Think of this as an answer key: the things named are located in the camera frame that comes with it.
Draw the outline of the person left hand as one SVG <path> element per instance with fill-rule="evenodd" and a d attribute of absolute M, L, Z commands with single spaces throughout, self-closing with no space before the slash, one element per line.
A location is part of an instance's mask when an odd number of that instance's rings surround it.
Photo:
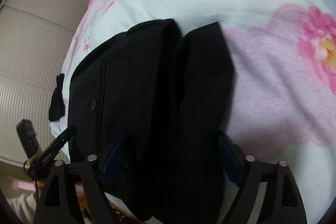
<path fill-rule="evenodd" d="M 41 196 L 42 191 L 45 187 L 45 181 L 34 181 L 35 185 L 37 186 L 37 195 L 38 197 Z M 77 196 L 84 196 L 85 192 L 84 192 L 84 186 L 82 183 L 76 183 L 75 184 L 75 189 L 76 189 L 76 194 Z"/>

